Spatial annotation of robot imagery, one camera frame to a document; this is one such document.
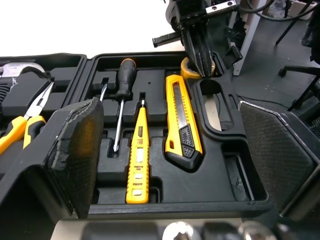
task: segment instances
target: yellow plier handle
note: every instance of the yellow plier handle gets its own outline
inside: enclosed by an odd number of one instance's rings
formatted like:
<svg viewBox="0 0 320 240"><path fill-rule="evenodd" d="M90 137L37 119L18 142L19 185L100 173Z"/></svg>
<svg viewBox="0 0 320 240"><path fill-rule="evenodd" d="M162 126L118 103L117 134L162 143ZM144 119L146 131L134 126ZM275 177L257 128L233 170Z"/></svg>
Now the yellow plier handle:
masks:
<svg viewBox="0 0 320 240"><path fill-rule="evenodd" d="M42 116L33 116L28 120L24 132L23 148L38 136L44 125L46 125L46 120Z"/></svg>
<svg viewBox="0 0 320 240"><path fill-rule="evenodd" d="M21 140L24 137L27 119L23 116L18 116L13 119L6 129L3 137L0 138L0 155L14 142Z"/></svg>

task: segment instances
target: robotic arm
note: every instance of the robotic arm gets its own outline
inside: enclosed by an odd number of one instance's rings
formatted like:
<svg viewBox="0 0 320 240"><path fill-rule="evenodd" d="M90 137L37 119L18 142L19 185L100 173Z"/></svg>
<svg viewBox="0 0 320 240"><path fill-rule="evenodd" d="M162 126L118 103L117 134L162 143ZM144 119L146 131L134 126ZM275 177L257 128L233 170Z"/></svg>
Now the robotic arm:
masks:
<svg viewBox="0 0 320 240"><path fill-rule="evenodd" d="M209 0L170 0L166 20L175 32L153 38L154 47L181 40L187 56L202 77L210 77L215 63L212 41L207 31L209 18L236 10L236 0L211 6Z"/></svg>

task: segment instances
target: tool slot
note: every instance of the tool slot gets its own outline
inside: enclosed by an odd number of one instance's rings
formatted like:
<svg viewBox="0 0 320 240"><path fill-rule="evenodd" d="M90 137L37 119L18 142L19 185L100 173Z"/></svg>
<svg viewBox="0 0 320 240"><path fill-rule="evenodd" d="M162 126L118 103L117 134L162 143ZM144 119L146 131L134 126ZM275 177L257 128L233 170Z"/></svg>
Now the tool slot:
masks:
<svg viewBox="0 0 320 240"><path fill-rule="evenodd" d="M236 200L266 200L267 193L251 159L246 142L243 140L227 141L222 144L221 150Z"/></svg>

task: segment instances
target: screwdriver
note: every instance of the screwdriver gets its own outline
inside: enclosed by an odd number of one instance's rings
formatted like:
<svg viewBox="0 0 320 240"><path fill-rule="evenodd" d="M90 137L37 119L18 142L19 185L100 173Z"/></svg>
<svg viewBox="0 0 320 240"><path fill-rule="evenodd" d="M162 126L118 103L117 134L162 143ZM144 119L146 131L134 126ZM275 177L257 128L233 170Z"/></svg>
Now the screwdriver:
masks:
<svg viewBox="0 0 320 240"><path fill-rule="evenodd" d="M131 142L125 201L127 204L149 201L149 136L144 99L141 100Z"/></svg>
<svg viewBox="0 0 320 240"><path fill-rule="evenodd" d="M117 152L119 149L120 130L122 123L122 114L124 111L124 104L131 96L132 86L137 76L136 63L130 58L126 58L122 61L118 72L118 85L119 89L116 92L116 100L120 102L120 111L118 122L116 125L115 139L113 145L113 151Z"/></svg>

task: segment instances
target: white surface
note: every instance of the white surface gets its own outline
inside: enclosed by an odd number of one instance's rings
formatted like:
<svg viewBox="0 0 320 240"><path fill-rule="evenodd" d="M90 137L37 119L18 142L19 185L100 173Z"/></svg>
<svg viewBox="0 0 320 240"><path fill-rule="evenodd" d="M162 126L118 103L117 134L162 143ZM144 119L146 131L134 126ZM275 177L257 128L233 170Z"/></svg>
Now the white surface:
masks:
<svg viewBox="0 0 320 240"><path fill-rule="evenodd" d="M2 0L0 56L183 51L154 48L173 32L163 0Z"/></svg>
<svg viewBox="0 0 320 240"><path fill-rule="evenodd" d="M260 8L263 5L265 5L266 3L267 3L267 0L259 0L257 6L254 6L254 7L255 8ZM229 28L232 28L234 26L236 16L237 16L237 12L233 12L231 17L230 17ZM250 20L249 25L245 26L246 35L245 35L245 38L244 38L244 41L243 41L243 44L242 44L242 47L241 47L241 50L240 50L243 58L242 58L242 60L240 60L240 61L236 62L235 64L233 64L233 75L235 75L235 76L239 76L239 74L240 74L240 71L241 71L242 66L243 66L243 64L245 62L245 59L246 59L246 56L247 56L251 41L252 41L252 39L253 39L253 37L255 35L259 20L260 20L260 16L258 16L257 14L253 14L253 16L251 16L251 20ZM229 42L230 46L234 45L233 42L230 42L230 41L228 41L228 42Z"/></svg>

